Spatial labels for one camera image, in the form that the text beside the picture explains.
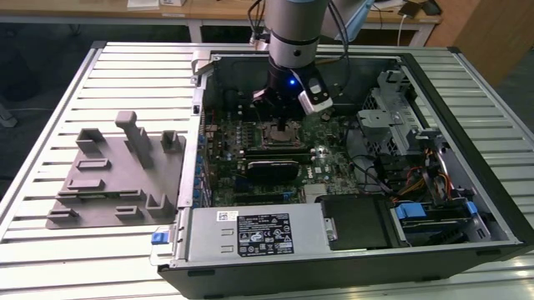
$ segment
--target metal bracket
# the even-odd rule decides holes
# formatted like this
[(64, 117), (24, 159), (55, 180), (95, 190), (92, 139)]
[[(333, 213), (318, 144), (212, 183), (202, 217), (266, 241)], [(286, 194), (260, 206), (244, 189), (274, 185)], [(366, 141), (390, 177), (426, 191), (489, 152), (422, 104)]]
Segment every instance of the metal bracket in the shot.
[(338, 240), (338, 232), (335, 230), (334, 219), (331, 217), (325, 218), (325, 228), (326, 228), (326, 236), (330, 241)]
[(379, 109), (365, 109), (358, 112), (359, 121), (362, 126), (367, 128), (387, 128), (390, 125), (401, 125), (402, 118), (391, 116), (387, 111)]
[(192, 74), (196, 77), (200, 76), (206, 71), (212, 69), (211, 51), (195, 51), (192, 53), (191, 69), (192, 69)]

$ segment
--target aluminum extrusion table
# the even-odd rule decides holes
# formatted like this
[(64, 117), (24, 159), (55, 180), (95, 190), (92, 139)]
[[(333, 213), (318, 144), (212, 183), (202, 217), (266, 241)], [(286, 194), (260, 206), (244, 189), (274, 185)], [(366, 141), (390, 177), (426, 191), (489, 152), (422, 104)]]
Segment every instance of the aluminum extrusion table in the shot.
[[(119, 110), (134, 109), (150, 134), (188, 133), (198, 50), (252, 50), (243, 44), (96, 42), (0, 202), (0, 299), (183, 299), (151, 266), (158, 226), (46, 229), (46, 215), (78, 148), (82, 128), (122, 130)], [(411, 52), (514, 201), (534, 224), (534, 135), (462, 54), (446, 48), (354, 47)], [(322, 46), (321, 51), (342, 51)], [(427, 121), (429, 111), (422, 107)], [(247, 299), (530, 299), (534, 257), (478, 266), (450, 279), (293, 292)]]

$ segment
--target blue latch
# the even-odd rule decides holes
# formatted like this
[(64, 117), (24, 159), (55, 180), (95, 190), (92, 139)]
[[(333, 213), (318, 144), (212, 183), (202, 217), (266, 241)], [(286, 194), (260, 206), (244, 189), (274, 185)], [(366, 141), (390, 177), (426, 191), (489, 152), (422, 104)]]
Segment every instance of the blue latch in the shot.
[(403, 203), (395, 207), (397, 217), (399, 220), (406, 218), (423, 218), (426, 212), (421, 203)]
[(168, 244), (168, 232), (154, 232), (151, 243), (152, 245)]
[(475, 203), (473, 203), (473, 201), (467, 201), (466, 205), (467, 205), (467, 210), (470, 212), (470, 215), (473, 217), (478, 213)]

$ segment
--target cable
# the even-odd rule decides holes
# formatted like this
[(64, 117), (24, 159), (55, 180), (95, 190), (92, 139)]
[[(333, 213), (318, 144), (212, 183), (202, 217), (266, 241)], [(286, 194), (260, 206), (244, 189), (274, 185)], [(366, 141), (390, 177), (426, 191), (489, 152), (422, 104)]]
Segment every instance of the cable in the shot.
[(373, 6), (378, 9), (378, 15), (381, 17), (381, 30), (382, 30), (382, 25), (383, 25), (383, 22), (382, 22), (382, 10), (378, 8), (377, 4), (373, 3)]
[(339, 31), (339, 35), (342, 37), (342, 43), (343, 43), (343, 55), (339, 57), (339, 60), (346, 58), (346, 77), (345, 77), (345, 82), (343, 82), (343, 88), (342, 92), (345, 91), (349, 81), (351, 80), (351, 58), (349, 57), (349, 33), (347, 33), (347, 28), (343, 22), (343, 17), (342, 14), (339, 13), (338, 7), (335, 6), (335, 3), (333, 0), (329, 1), (329, 11), (330, 14), (333, 15), (334, 23), (337, 26), (337, 29)]
[(401, 46), (401, 32), (402, 32), (402, 23), (405, 23), (405, 19), (406, 19), (407, 15), (402, 16), (402, 20), (401, 20), (401, 26), (399, 26), (399, 36), (397, 38), (397, 46)]
[(397, 194), (393, 192), (393, 190), (390, 189), (390, 187), (375, 177), (375, 175), (373, 175), (370, 172), (366, 171), (365, 168), (362, 168), (361, 166), (358, 166), (358, 164), (355, 164), (354, 162), (351, 162), (351, 164), (354, 165), (354, 167), (361, 170), (362, 173), (365, 173), (378, 184), (378, 186), (381, 187), (381, 190), (390, 195), (397, 196)]
[(248, 17), (248, 22), (250, 22), (250, 28), (252, 29), (252, 35), (254, 37), (256, 36), (256, 28), (255, 28), (255, 24), (252, 22), (252, 10), (256, 8), (256, 6), (259, 5), (259, 3), (263, 0), (256, 0), (252, 5), (250, 6), (248, 10), (247, 10), (247, 17)]
[(255, 32), (258, 34), (260, 34), (259, 26), (262, 25), (262, 20), (265, 18), (265, 14), (266, 14), (266, 0), (263, 0), (262, 13), (259, 14), (259, 16), (258, 16), (258, 13), (256, 13), (256, 31)]
[(406, 175), (406, 185), (410, 183), (411, 172), (421, 169), (422, 167), (413, 167)]

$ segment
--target warning label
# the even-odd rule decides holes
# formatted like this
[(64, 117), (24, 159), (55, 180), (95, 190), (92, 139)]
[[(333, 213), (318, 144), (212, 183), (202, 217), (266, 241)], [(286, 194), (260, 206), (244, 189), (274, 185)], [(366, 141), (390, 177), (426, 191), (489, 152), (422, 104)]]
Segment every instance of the warning label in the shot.
[(290, 214), (239, 216), (236, 231), (242, 257), (294, 253)]

